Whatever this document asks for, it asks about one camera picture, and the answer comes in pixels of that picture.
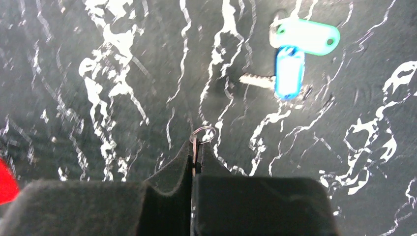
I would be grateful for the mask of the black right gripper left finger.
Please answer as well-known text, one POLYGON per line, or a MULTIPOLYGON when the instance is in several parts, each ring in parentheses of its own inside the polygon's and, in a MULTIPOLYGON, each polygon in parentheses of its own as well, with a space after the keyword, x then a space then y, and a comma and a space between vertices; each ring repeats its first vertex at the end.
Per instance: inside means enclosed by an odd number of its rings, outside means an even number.
POLYGON ((0 222, 3 236, 187 236, 192 158, 185 142, 145 181, 37 180, 0 222))

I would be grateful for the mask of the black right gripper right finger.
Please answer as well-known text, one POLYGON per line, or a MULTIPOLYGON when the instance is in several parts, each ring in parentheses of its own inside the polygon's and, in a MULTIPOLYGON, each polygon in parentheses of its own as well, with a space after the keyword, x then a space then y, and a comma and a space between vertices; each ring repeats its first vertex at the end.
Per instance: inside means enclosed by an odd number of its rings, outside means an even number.
POLYGON ((305 177, 195 172, 197 236, 336 236, 324 188, 305 177))

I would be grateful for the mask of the blue tagged key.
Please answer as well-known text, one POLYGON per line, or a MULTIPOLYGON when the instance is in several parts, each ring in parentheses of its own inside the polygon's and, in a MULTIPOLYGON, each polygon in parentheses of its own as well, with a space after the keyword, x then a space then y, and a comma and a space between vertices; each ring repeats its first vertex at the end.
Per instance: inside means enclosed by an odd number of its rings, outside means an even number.
POLYGON ((283 46, 275 58, 275 74, 260 76, 245 73, 239 78, 243 84, 269 89, 281 100, 292 100, 301 91, 305 70, 305 53, 294 46, 283 46))

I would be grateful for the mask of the red handled spiked keyring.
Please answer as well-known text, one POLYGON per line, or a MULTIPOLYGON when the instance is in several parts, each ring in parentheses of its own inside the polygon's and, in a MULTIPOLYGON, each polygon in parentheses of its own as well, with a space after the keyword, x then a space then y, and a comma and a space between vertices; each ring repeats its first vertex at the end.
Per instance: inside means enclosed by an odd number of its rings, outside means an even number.
POLYGON ((0 160, 0 204, 13 201, 19 194, 18 182, 11 169, 2 159, 0 160))

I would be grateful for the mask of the green tagged key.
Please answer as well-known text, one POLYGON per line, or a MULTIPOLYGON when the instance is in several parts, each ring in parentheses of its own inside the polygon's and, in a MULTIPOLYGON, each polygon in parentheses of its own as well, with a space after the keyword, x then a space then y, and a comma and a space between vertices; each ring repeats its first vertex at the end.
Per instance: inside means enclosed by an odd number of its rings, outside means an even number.
POLYGON ((316 56, 332 52, 340 38, 338 28, 300 18, 280 19, 269 26, 269 43, 272 47, 296 47, 316 56))

